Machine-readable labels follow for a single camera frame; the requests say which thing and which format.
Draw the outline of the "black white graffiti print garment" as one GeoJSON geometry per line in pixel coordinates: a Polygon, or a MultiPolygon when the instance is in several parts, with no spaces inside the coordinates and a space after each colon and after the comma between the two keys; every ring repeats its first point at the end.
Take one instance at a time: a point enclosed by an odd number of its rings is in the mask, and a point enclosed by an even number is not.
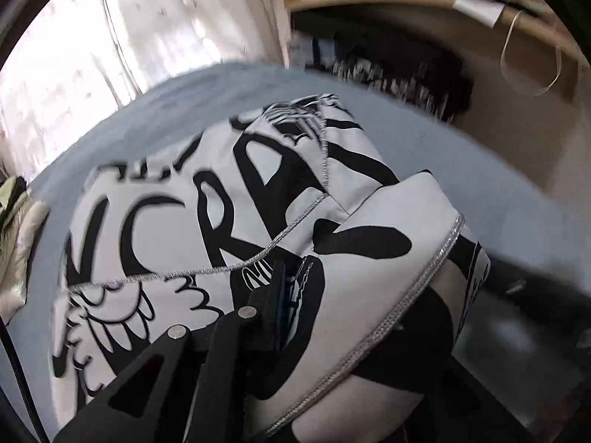
{"type": "Polygon", "coordinates": [[[433,175],[399,180],[338,96],[238,114],[89,176],[54,304],[57,421],[170,327],[207,328],[280,281],[247,434],[381,441],[435,385],[489,270],[433,175]]]}

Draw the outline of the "cream white folded jacket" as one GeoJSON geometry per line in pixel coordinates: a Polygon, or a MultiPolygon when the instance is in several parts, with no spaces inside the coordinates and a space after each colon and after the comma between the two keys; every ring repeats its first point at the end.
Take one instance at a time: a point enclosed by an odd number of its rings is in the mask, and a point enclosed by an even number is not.
{"type": "Polygon", "coordinates": [[[2,236],[1,318],[8,324],[27,300],[28,261],[37,234],[49,213],[42,201],[25,203],[2,236]]]}

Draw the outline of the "green black folded garment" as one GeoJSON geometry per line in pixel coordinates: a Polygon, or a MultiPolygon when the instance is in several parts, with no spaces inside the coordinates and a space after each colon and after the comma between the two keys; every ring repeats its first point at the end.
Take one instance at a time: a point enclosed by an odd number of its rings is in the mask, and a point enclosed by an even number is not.
{"type": "Polygon", "coordinates": [[[1,185],[0,194],[0,224],[1,232],[4,232],[29,197],[26,180],[21,176],[9,177],[1,185]]]}

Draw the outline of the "white patterned curtain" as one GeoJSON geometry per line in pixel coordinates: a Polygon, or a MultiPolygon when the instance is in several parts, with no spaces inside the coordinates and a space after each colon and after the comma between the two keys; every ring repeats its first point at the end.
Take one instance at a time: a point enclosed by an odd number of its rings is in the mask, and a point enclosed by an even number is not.
{"type": "Polygon", "coordinates": [[[1,173],[36,177],[158,84],[280,63],[283,0],[1,0],[1,173]]]}

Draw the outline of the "blue bed sheet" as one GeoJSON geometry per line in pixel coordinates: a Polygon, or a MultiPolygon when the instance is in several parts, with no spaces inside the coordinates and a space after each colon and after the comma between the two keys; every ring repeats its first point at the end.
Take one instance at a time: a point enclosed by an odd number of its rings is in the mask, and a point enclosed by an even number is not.
{"type": "Polygon", "coordinates": [[[52,304],[67,226],[89,172],[102,163],[138,160],[236,113],[318,93],[342,98],[394,174],[405,178],[432,171],[488,251],[589,290],[586,225],[465,133],[383,94],[315,72],[214,65],[136,98],[32,181],[33,194],[50,212],[32,259],[26,305],[8,329],[49,436],[59,428],[50,390],[52,304]]]}

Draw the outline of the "black patterned hanging cloth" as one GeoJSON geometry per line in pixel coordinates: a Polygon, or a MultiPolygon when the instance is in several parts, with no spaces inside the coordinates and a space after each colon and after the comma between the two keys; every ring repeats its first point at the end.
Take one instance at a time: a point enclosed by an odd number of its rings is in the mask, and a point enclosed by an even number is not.
{"type": "Polygon", "coordinates": [[[471,108],[474,80],[464,59],[418,35],[338,32],[311,39],[311,55],[308,68],[388,94],[443,123],[471,108]]]}

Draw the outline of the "wooden bookshelf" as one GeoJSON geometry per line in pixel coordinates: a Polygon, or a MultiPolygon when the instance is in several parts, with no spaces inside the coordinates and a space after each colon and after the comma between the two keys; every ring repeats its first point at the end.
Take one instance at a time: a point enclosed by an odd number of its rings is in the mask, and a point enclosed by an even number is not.
{"type": "Polygon", "coordinates": [[[474,52],[499,63],[512,17],[523,10],[507,50],[513,78],[544,87],[556,74],[554,46],[562,51],[562,74],[549,91],[572,102],[590,64],[580,45],[546,0],[493,0],[505,10],[493,29],[452,8],[454,0],[284,0],[297,28],[320,28],[323,19],[345,25],[406,27],[457,52],[474,52]]]}

